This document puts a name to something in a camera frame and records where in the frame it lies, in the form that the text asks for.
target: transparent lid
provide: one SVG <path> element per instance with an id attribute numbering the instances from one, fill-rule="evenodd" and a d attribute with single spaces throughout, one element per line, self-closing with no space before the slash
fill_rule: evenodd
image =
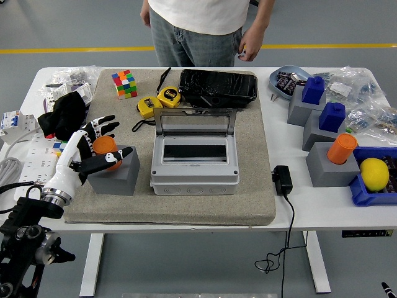
<path id="1" fill-rule="evenodd" d="M 233 135 L 236 109 L 154 108 L 158 135 Z"/>

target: white table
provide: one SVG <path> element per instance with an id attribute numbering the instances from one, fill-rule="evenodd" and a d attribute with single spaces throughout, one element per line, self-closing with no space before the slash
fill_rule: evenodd
<path id="1" fill-rule="evenodd" d="M 36 118 L 44 113 L 42 98 L 37 91 L 46 83 L 51 75 L 59 68 L 41 69 L 29 91 L 20 110 L 24 114 L 33 114 Z M 290 169 L 293 190 L 288 196 L 295 208 L 293 230 L 311 231 L 308 240 L 308 256 L 312 267 L 314 283 L 317 292 L 330 292 L 321 250 L 315 231 L 317 230 L 371 230 L 394 229 L 397 227 L 395 216 L 397 206 L 356 207 L 351 199 L 348 187 L 317 187 L 311 185 L 305 157 L 308 152 L 302 151 L 303 127 L 287 124 L 288 101 L 279 98 L 270 101 L 272 91 L 268 88 L 269 76 L 277 68 L 234 68 L 234 70 L 252 71 L 258 78 L 259 97 L 261 100 L 262 116 L 270 158 L 270 167 L 287 165 Z M 332 68 L 304 68 L 314 74 Z M 386 146 L 367 135 L 358 135 L 360 146 Z M 23 161 L 27 154 L 27 146 L 16 145 L 10 153 Z M 4 144 L 0 158 L 4 155 L 7 145 Z M 3 194 L 0 209 L 11 208 L 15 201 L 12 191 Z M 265 227 L 214 227 L 191 225 L 109 225 L 93 223 L 66 224 L 63 220 L 42 219 L 40 224 L 59 232 L 91 233 L 91 243 L 87 256 L 86 269 L 99 267 L 100 251 L 104 233 L 133 233 L 133 232 L 189 232 L 189 231 L 222 231 L 222 230 L 263 230 L 266 232 L 287 230 L 291 221 L 291 210 L 282 197 L 275 197 L 276 216 L 274 221 Z M 83 277 L 81 296 L 93 296 L 96 277 L 90 280 Z"/>

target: table leg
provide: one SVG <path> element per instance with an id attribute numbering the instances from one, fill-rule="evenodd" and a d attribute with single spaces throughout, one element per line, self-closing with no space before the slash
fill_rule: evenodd
<path id="1" fill-rule="evenodd" d="M 104 237 L 105 234 L 91 234 L 83 281 L 81 282 L 80 297 L 94 297 Z"/>
<path id="2" fill-rule="evenodd" d="M 306 231 L 303 231 L 303 238 L 307 244 L 306 250 L 308 252 L 316 292 L 331 293 L 331 287 L 329 286 L 327 271 L 325 269 L 316 231 L 308 231 L 308 239 L 306 239 Z"/>

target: yellow tape measure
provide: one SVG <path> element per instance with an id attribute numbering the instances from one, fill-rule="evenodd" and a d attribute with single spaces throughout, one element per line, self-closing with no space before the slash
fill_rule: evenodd
<path id="1" fill-rule="evenodd" d="M 157 98 L 164 107 L 178 107 L 181 103 L 181 94 L 174 86 L 163 88 L 157 95 Z"/>
<path id="2" fill-rule="evenodd" d="M 153 96 L 144 97 L 136 105 L 136 109 L 144 119 L 149 119 L 150 117 L 154 116 L 154 107 L 163 107 L 163 105 L 158 98 Z"/>

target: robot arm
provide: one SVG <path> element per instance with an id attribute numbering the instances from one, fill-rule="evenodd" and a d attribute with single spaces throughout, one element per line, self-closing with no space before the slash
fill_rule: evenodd
<path id="1" fill-rule="evenodd" d="M 89 174 L 115 165 L 132 152 L 132 148 L 126 147 L 117 152 L 95 156 L 92 144 L 119 125 L 118 122 L 105 124 L 114 118 L 111 115 L 95 119 L 72 135 L 56 164 L 54 177 L 44 185 L 41 198 L 43 201 L 61 207 L 69 205 L 77 188 L 86 182 Z"/>
<path id="2" fill-rule="evenodd" d="M 60 248 L 60 236 L 49 228 L 39 225 L 42 217 L 60 219 L 63 207 L 75 196 L 76 189 L 84 184 L 87 176 L 115 165 L 132 152 L 126 147 L 117 152 L 95 156 L 92 143 L 105 133 L 112 131 L 118 122 L 114 115 L 102 117 L 88 123 L 73 133 L 61 158 L 56 164 L 55 175 L 44 185 L 40 200 L 20 197 L 0 227 L 4 234 L 0 261 L 0 297 L 37 297 L 44 266 L 51 263 L 73 261 L 74 255 Z M 35 271 L 29 287 L 22 285 L 28 268 Z"/>

